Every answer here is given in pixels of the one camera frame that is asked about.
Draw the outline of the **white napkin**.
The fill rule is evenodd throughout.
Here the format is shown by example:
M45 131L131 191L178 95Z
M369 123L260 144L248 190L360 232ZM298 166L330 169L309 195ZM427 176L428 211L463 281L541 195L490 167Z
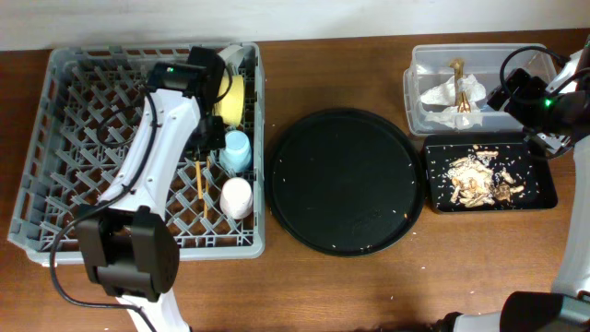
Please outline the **white napkin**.
M466 130L474 125L483 125L483 116L477 106L487 96L485 87L472 74L460 80L461 88L468 98L471 113L459 113L454 103L454 76L445 83L423 92L419 100L423 105L443 106L442 111L427 111L426 120L452 129Z

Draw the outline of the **clear plastic waste bin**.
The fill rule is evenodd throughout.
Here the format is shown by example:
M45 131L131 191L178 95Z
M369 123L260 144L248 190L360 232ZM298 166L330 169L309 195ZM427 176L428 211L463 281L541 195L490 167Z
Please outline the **clear plastic waste bin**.
M511 115L495 111L488 97L500 86L500 67L521 43L460 43L418 45L404 73L404 102L409 131L414 136L453 133L517 132L522 125ZM455 106L454 59L464 61L461 83L471 106Z

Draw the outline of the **wooden chopstick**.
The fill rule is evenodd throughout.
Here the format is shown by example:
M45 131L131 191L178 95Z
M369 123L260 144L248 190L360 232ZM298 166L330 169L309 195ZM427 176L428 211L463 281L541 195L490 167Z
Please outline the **wooden chopstick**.
M209 169L210 169L210 158L208 156L206 157L206 169L209 172ZM209 191L209 181L206 178L204 194L207 194L208 195L208 191ZM203 199L203 200L204 200L204 218L205 219L208 219L209 204L207 203L207 201L205 199Z
M197 160L195 162L195 178L196 178L196 185L197 185L197 197L198 199L203 199L203 185L202 185L202 173L201 173L201 164L200 161Z

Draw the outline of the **pink plastic cup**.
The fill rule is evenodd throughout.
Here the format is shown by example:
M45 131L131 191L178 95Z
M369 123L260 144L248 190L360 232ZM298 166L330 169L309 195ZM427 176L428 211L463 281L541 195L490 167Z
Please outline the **pink plastic cup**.
M253 211L253 189L243 178L230 178L222 186L219 204L226 216L244 219Z

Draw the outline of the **black rectangular tray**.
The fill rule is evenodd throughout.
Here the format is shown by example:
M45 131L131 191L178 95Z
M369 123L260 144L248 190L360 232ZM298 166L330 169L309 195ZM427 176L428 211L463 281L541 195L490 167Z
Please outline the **black rectangular tray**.
M519 133L432 135L423 152L438 213L554 208L542 149Z

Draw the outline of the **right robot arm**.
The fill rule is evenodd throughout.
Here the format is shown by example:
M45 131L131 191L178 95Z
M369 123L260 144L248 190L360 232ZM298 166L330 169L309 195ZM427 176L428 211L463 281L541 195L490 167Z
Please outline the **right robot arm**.
M522 99L506 85L509 98L534 111L512 117L527 129L570 139L575 166L575 192L565 253L550 292L516 291L499 312L469 315L449 313L430 331L587 331L589 329L589 43L577 53L577 67L562 70L541 99Z

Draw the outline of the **grey round plate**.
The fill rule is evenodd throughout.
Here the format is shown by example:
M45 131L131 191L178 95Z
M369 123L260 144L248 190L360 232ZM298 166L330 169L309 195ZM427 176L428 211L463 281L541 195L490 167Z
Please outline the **grey round plate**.
M221 51L218 55L222 58L232 76L239 73L239 67L244 59L244 49L238 44L231 44Z

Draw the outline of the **round black serving tray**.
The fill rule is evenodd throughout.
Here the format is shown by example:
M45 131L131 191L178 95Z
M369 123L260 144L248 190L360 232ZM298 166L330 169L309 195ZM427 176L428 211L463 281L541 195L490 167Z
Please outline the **round black serving tray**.
M372 255L401 240L426 201L426 173L407 135L375 113L332 108L288 126L265 161L280 226L325 255Z

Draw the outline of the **food scraps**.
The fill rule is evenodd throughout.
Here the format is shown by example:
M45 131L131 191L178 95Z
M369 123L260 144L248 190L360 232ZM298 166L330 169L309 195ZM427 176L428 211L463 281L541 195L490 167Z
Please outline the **food scraps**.
M499 148L473 145L467 155L448 164L444 180L453 189L449 198L452 205L463 208L494 206L511 203L513 196L523 196L525 181L507 170L514 160L504 157Z

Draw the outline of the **grey plastic dishwasher rack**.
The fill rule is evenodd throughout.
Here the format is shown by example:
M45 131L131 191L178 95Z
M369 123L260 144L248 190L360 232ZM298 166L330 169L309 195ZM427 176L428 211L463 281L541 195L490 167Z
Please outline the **grey plastic dishwasher rack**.
M242 178L253 189L254 209L232 219L219 207L222 185L232 176L211 152L209 172L200 162L203 199L197 197L195 161L181 157L166 203L166 223L184 261L256 258L264 252L265 72L259 47L244 49L239 73L245 101L240 129L250 138L253 161ZM92 204L114 180L136 127L121 109L133 102L157 62L184 62L187 44L71 47L49 57L28 155L7 238L37 264L74 265L82 260L74 235L61 229L75 209ZM204 194L206 178L208 195Z

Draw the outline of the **blue plastic cup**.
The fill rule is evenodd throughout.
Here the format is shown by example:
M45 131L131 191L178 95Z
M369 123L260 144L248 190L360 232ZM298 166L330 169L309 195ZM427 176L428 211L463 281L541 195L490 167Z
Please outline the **blue plastic cup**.
M225 135L225 148L219 153L219 163L226 171L244 172L252 163L250 138L242 131L232 130Z

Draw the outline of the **yellow bowl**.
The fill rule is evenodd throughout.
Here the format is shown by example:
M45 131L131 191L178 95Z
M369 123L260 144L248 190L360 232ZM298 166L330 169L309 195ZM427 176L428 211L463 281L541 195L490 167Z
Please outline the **yellow bowl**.
M242 75L232 77L230 90L227 76L222 78L218 95L226 93L225 97L214 105L214 114L220 116L225 125L238 127L242 121L244 111L245 86Z

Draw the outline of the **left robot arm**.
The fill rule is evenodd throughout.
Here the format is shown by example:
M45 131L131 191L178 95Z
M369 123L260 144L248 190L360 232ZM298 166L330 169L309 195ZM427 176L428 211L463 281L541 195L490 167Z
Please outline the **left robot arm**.
M164 221L171 182L186 148L222 148L213 112L229 90L224 52L191 48L183 63L157 62L142 94L143 114L123 164L94 206L82 205L74 231L88 279L115 298L139 331L187 331L172 286L180 248Z

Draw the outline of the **gold foil wrapper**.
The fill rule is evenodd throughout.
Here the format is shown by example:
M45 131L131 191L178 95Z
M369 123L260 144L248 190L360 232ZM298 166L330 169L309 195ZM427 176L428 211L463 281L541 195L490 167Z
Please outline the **gold foil wrapper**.
M464 77L464 64L465 61L461 58L455 58L449 64L454 70L454 103L459 113L471 113L468 98L460 84L460 80Z

